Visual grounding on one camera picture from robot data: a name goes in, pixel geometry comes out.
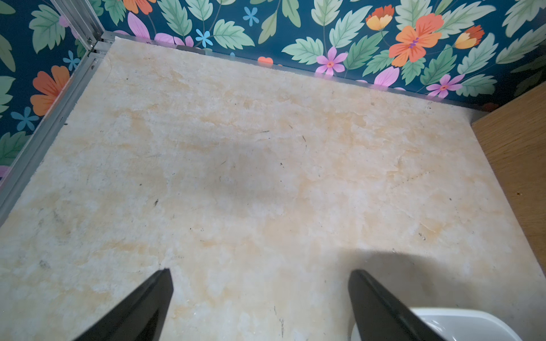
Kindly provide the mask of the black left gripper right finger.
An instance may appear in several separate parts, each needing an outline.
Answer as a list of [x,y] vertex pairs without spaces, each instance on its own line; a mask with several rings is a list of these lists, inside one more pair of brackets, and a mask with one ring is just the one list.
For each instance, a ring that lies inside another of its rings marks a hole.
[[348,280],[355,325],[351,340],[442,340],[429,325],[365,270]]

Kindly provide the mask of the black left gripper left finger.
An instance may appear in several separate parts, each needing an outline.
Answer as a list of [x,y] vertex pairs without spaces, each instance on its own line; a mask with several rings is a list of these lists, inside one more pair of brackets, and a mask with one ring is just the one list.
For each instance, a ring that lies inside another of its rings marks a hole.
[[170,270],[156,271],[76,339],[158,340],[172,296]]

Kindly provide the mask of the white storage tray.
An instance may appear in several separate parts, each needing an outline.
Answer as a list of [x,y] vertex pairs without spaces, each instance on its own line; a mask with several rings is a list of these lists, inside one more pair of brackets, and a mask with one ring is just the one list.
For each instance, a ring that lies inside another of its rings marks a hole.
[[364,340],[520,340],[521,337],[496,316],[459,308],[406,309],[399,318],[388,316],[378,332]]

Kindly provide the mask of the wooden shelf cabinet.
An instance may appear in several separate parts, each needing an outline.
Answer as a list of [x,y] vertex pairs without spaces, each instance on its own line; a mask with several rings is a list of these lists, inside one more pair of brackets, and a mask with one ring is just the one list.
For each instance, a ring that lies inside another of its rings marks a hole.
[[471,126],[538,264],[545,270],[545,84]]

